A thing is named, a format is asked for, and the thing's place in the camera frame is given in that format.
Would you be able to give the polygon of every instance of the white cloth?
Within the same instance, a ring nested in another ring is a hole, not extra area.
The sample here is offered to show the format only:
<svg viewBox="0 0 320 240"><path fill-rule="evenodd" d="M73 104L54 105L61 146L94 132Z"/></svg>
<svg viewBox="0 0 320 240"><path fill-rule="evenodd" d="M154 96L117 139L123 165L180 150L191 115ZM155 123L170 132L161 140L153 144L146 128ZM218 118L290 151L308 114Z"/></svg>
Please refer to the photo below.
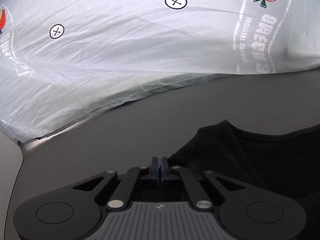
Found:
<svg viewBox="0 0 320 240"><path fill-rule="evenodd" d="M0 122L25 142L217 73L320 64L320 0L186 1L0 0Z"/></svg>

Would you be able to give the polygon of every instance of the triangular cutout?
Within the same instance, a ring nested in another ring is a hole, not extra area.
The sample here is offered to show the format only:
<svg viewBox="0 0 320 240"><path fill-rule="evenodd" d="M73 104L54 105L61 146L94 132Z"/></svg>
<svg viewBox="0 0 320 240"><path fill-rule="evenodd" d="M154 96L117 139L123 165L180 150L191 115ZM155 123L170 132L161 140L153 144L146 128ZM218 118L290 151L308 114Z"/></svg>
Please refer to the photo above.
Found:
<svg viewBox="0 0 320 240"><path fill-rule="evenodd" d="M83 191L91 191L93 190L102 180L104 179L104 177L98 177L95 179L92 179L90 181L87 181L83 184L80 184L78 186L75 186L73 189L77 189L77 190L83 190Z"/></svg>
<svg viewBox="0 0 320 240"><path fill-rule="evenodd" d="M220 178L220 177L216 177L216 179L229 191L236 191L236 190L240 190L240 189L246 189L245 186L236 184L232 181Z"/></svg>

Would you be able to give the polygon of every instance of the gray carpet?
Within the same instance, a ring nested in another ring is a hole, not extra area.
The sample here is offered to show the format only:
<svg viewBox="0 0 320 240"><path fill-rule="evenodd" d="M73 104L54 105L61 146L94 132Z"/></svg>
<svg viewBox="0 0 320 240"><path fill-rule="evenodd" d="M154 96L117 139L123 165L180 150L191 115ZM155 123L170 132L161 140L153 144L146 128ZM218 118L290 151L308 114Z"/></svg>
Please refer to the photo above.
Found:
<svg viewBox="0 0 320 240"><path fill-rule="evenodd" d="M156 94L94 116L33 149L15 183L5 240L19 240L13 212L23 201L108 169L125 173L169 157L200 127L227 119L237 128L285 134L320 123L320 69L234 75Z"/></svg>

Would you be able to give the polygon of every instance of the silver screw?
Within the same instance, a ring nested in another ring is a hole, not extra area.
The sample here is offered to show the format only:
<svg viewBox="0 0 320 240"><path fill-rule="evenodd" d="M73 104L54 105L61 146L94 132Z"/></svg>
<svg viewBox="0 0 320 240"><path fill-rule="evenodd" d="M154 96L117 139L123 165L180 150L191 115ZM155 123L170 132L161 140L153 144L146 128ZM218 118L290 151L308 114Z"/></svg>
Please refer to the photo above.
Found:
<svg viewBox="0 0 320 240"><path fill-rule="evenodd" d="M121 200L111 200L108 202L108 206L111 208L120 208L124 205L124 203Z"/></svg>
<svg viewBox="0 0 320 240"><path fill-rule="evenodd" d="M196 203L196 206L198 208L210 208L212 206L212 203L210 201L207 201L207 200L199 200Z"/></svg>

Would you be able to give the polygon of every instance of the black garment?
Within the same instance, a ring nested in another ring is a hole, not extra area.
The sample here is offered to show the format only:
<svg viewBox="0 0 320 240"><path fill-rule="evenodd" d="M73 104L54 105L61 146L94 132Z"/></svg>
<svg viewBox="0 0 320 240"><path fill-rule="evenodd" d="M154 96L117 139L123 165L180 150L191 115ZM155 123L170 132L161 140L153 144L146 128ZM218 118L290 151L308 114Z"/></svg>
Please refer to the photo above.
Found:
<svg viewBox="0 0 320 240"><path fill-rule="evenodd" d="M307 214L303 239L320 239L320 125L274 136L223 121L200 128L168 164L199 175L214 170L292 198Z"/></svg>

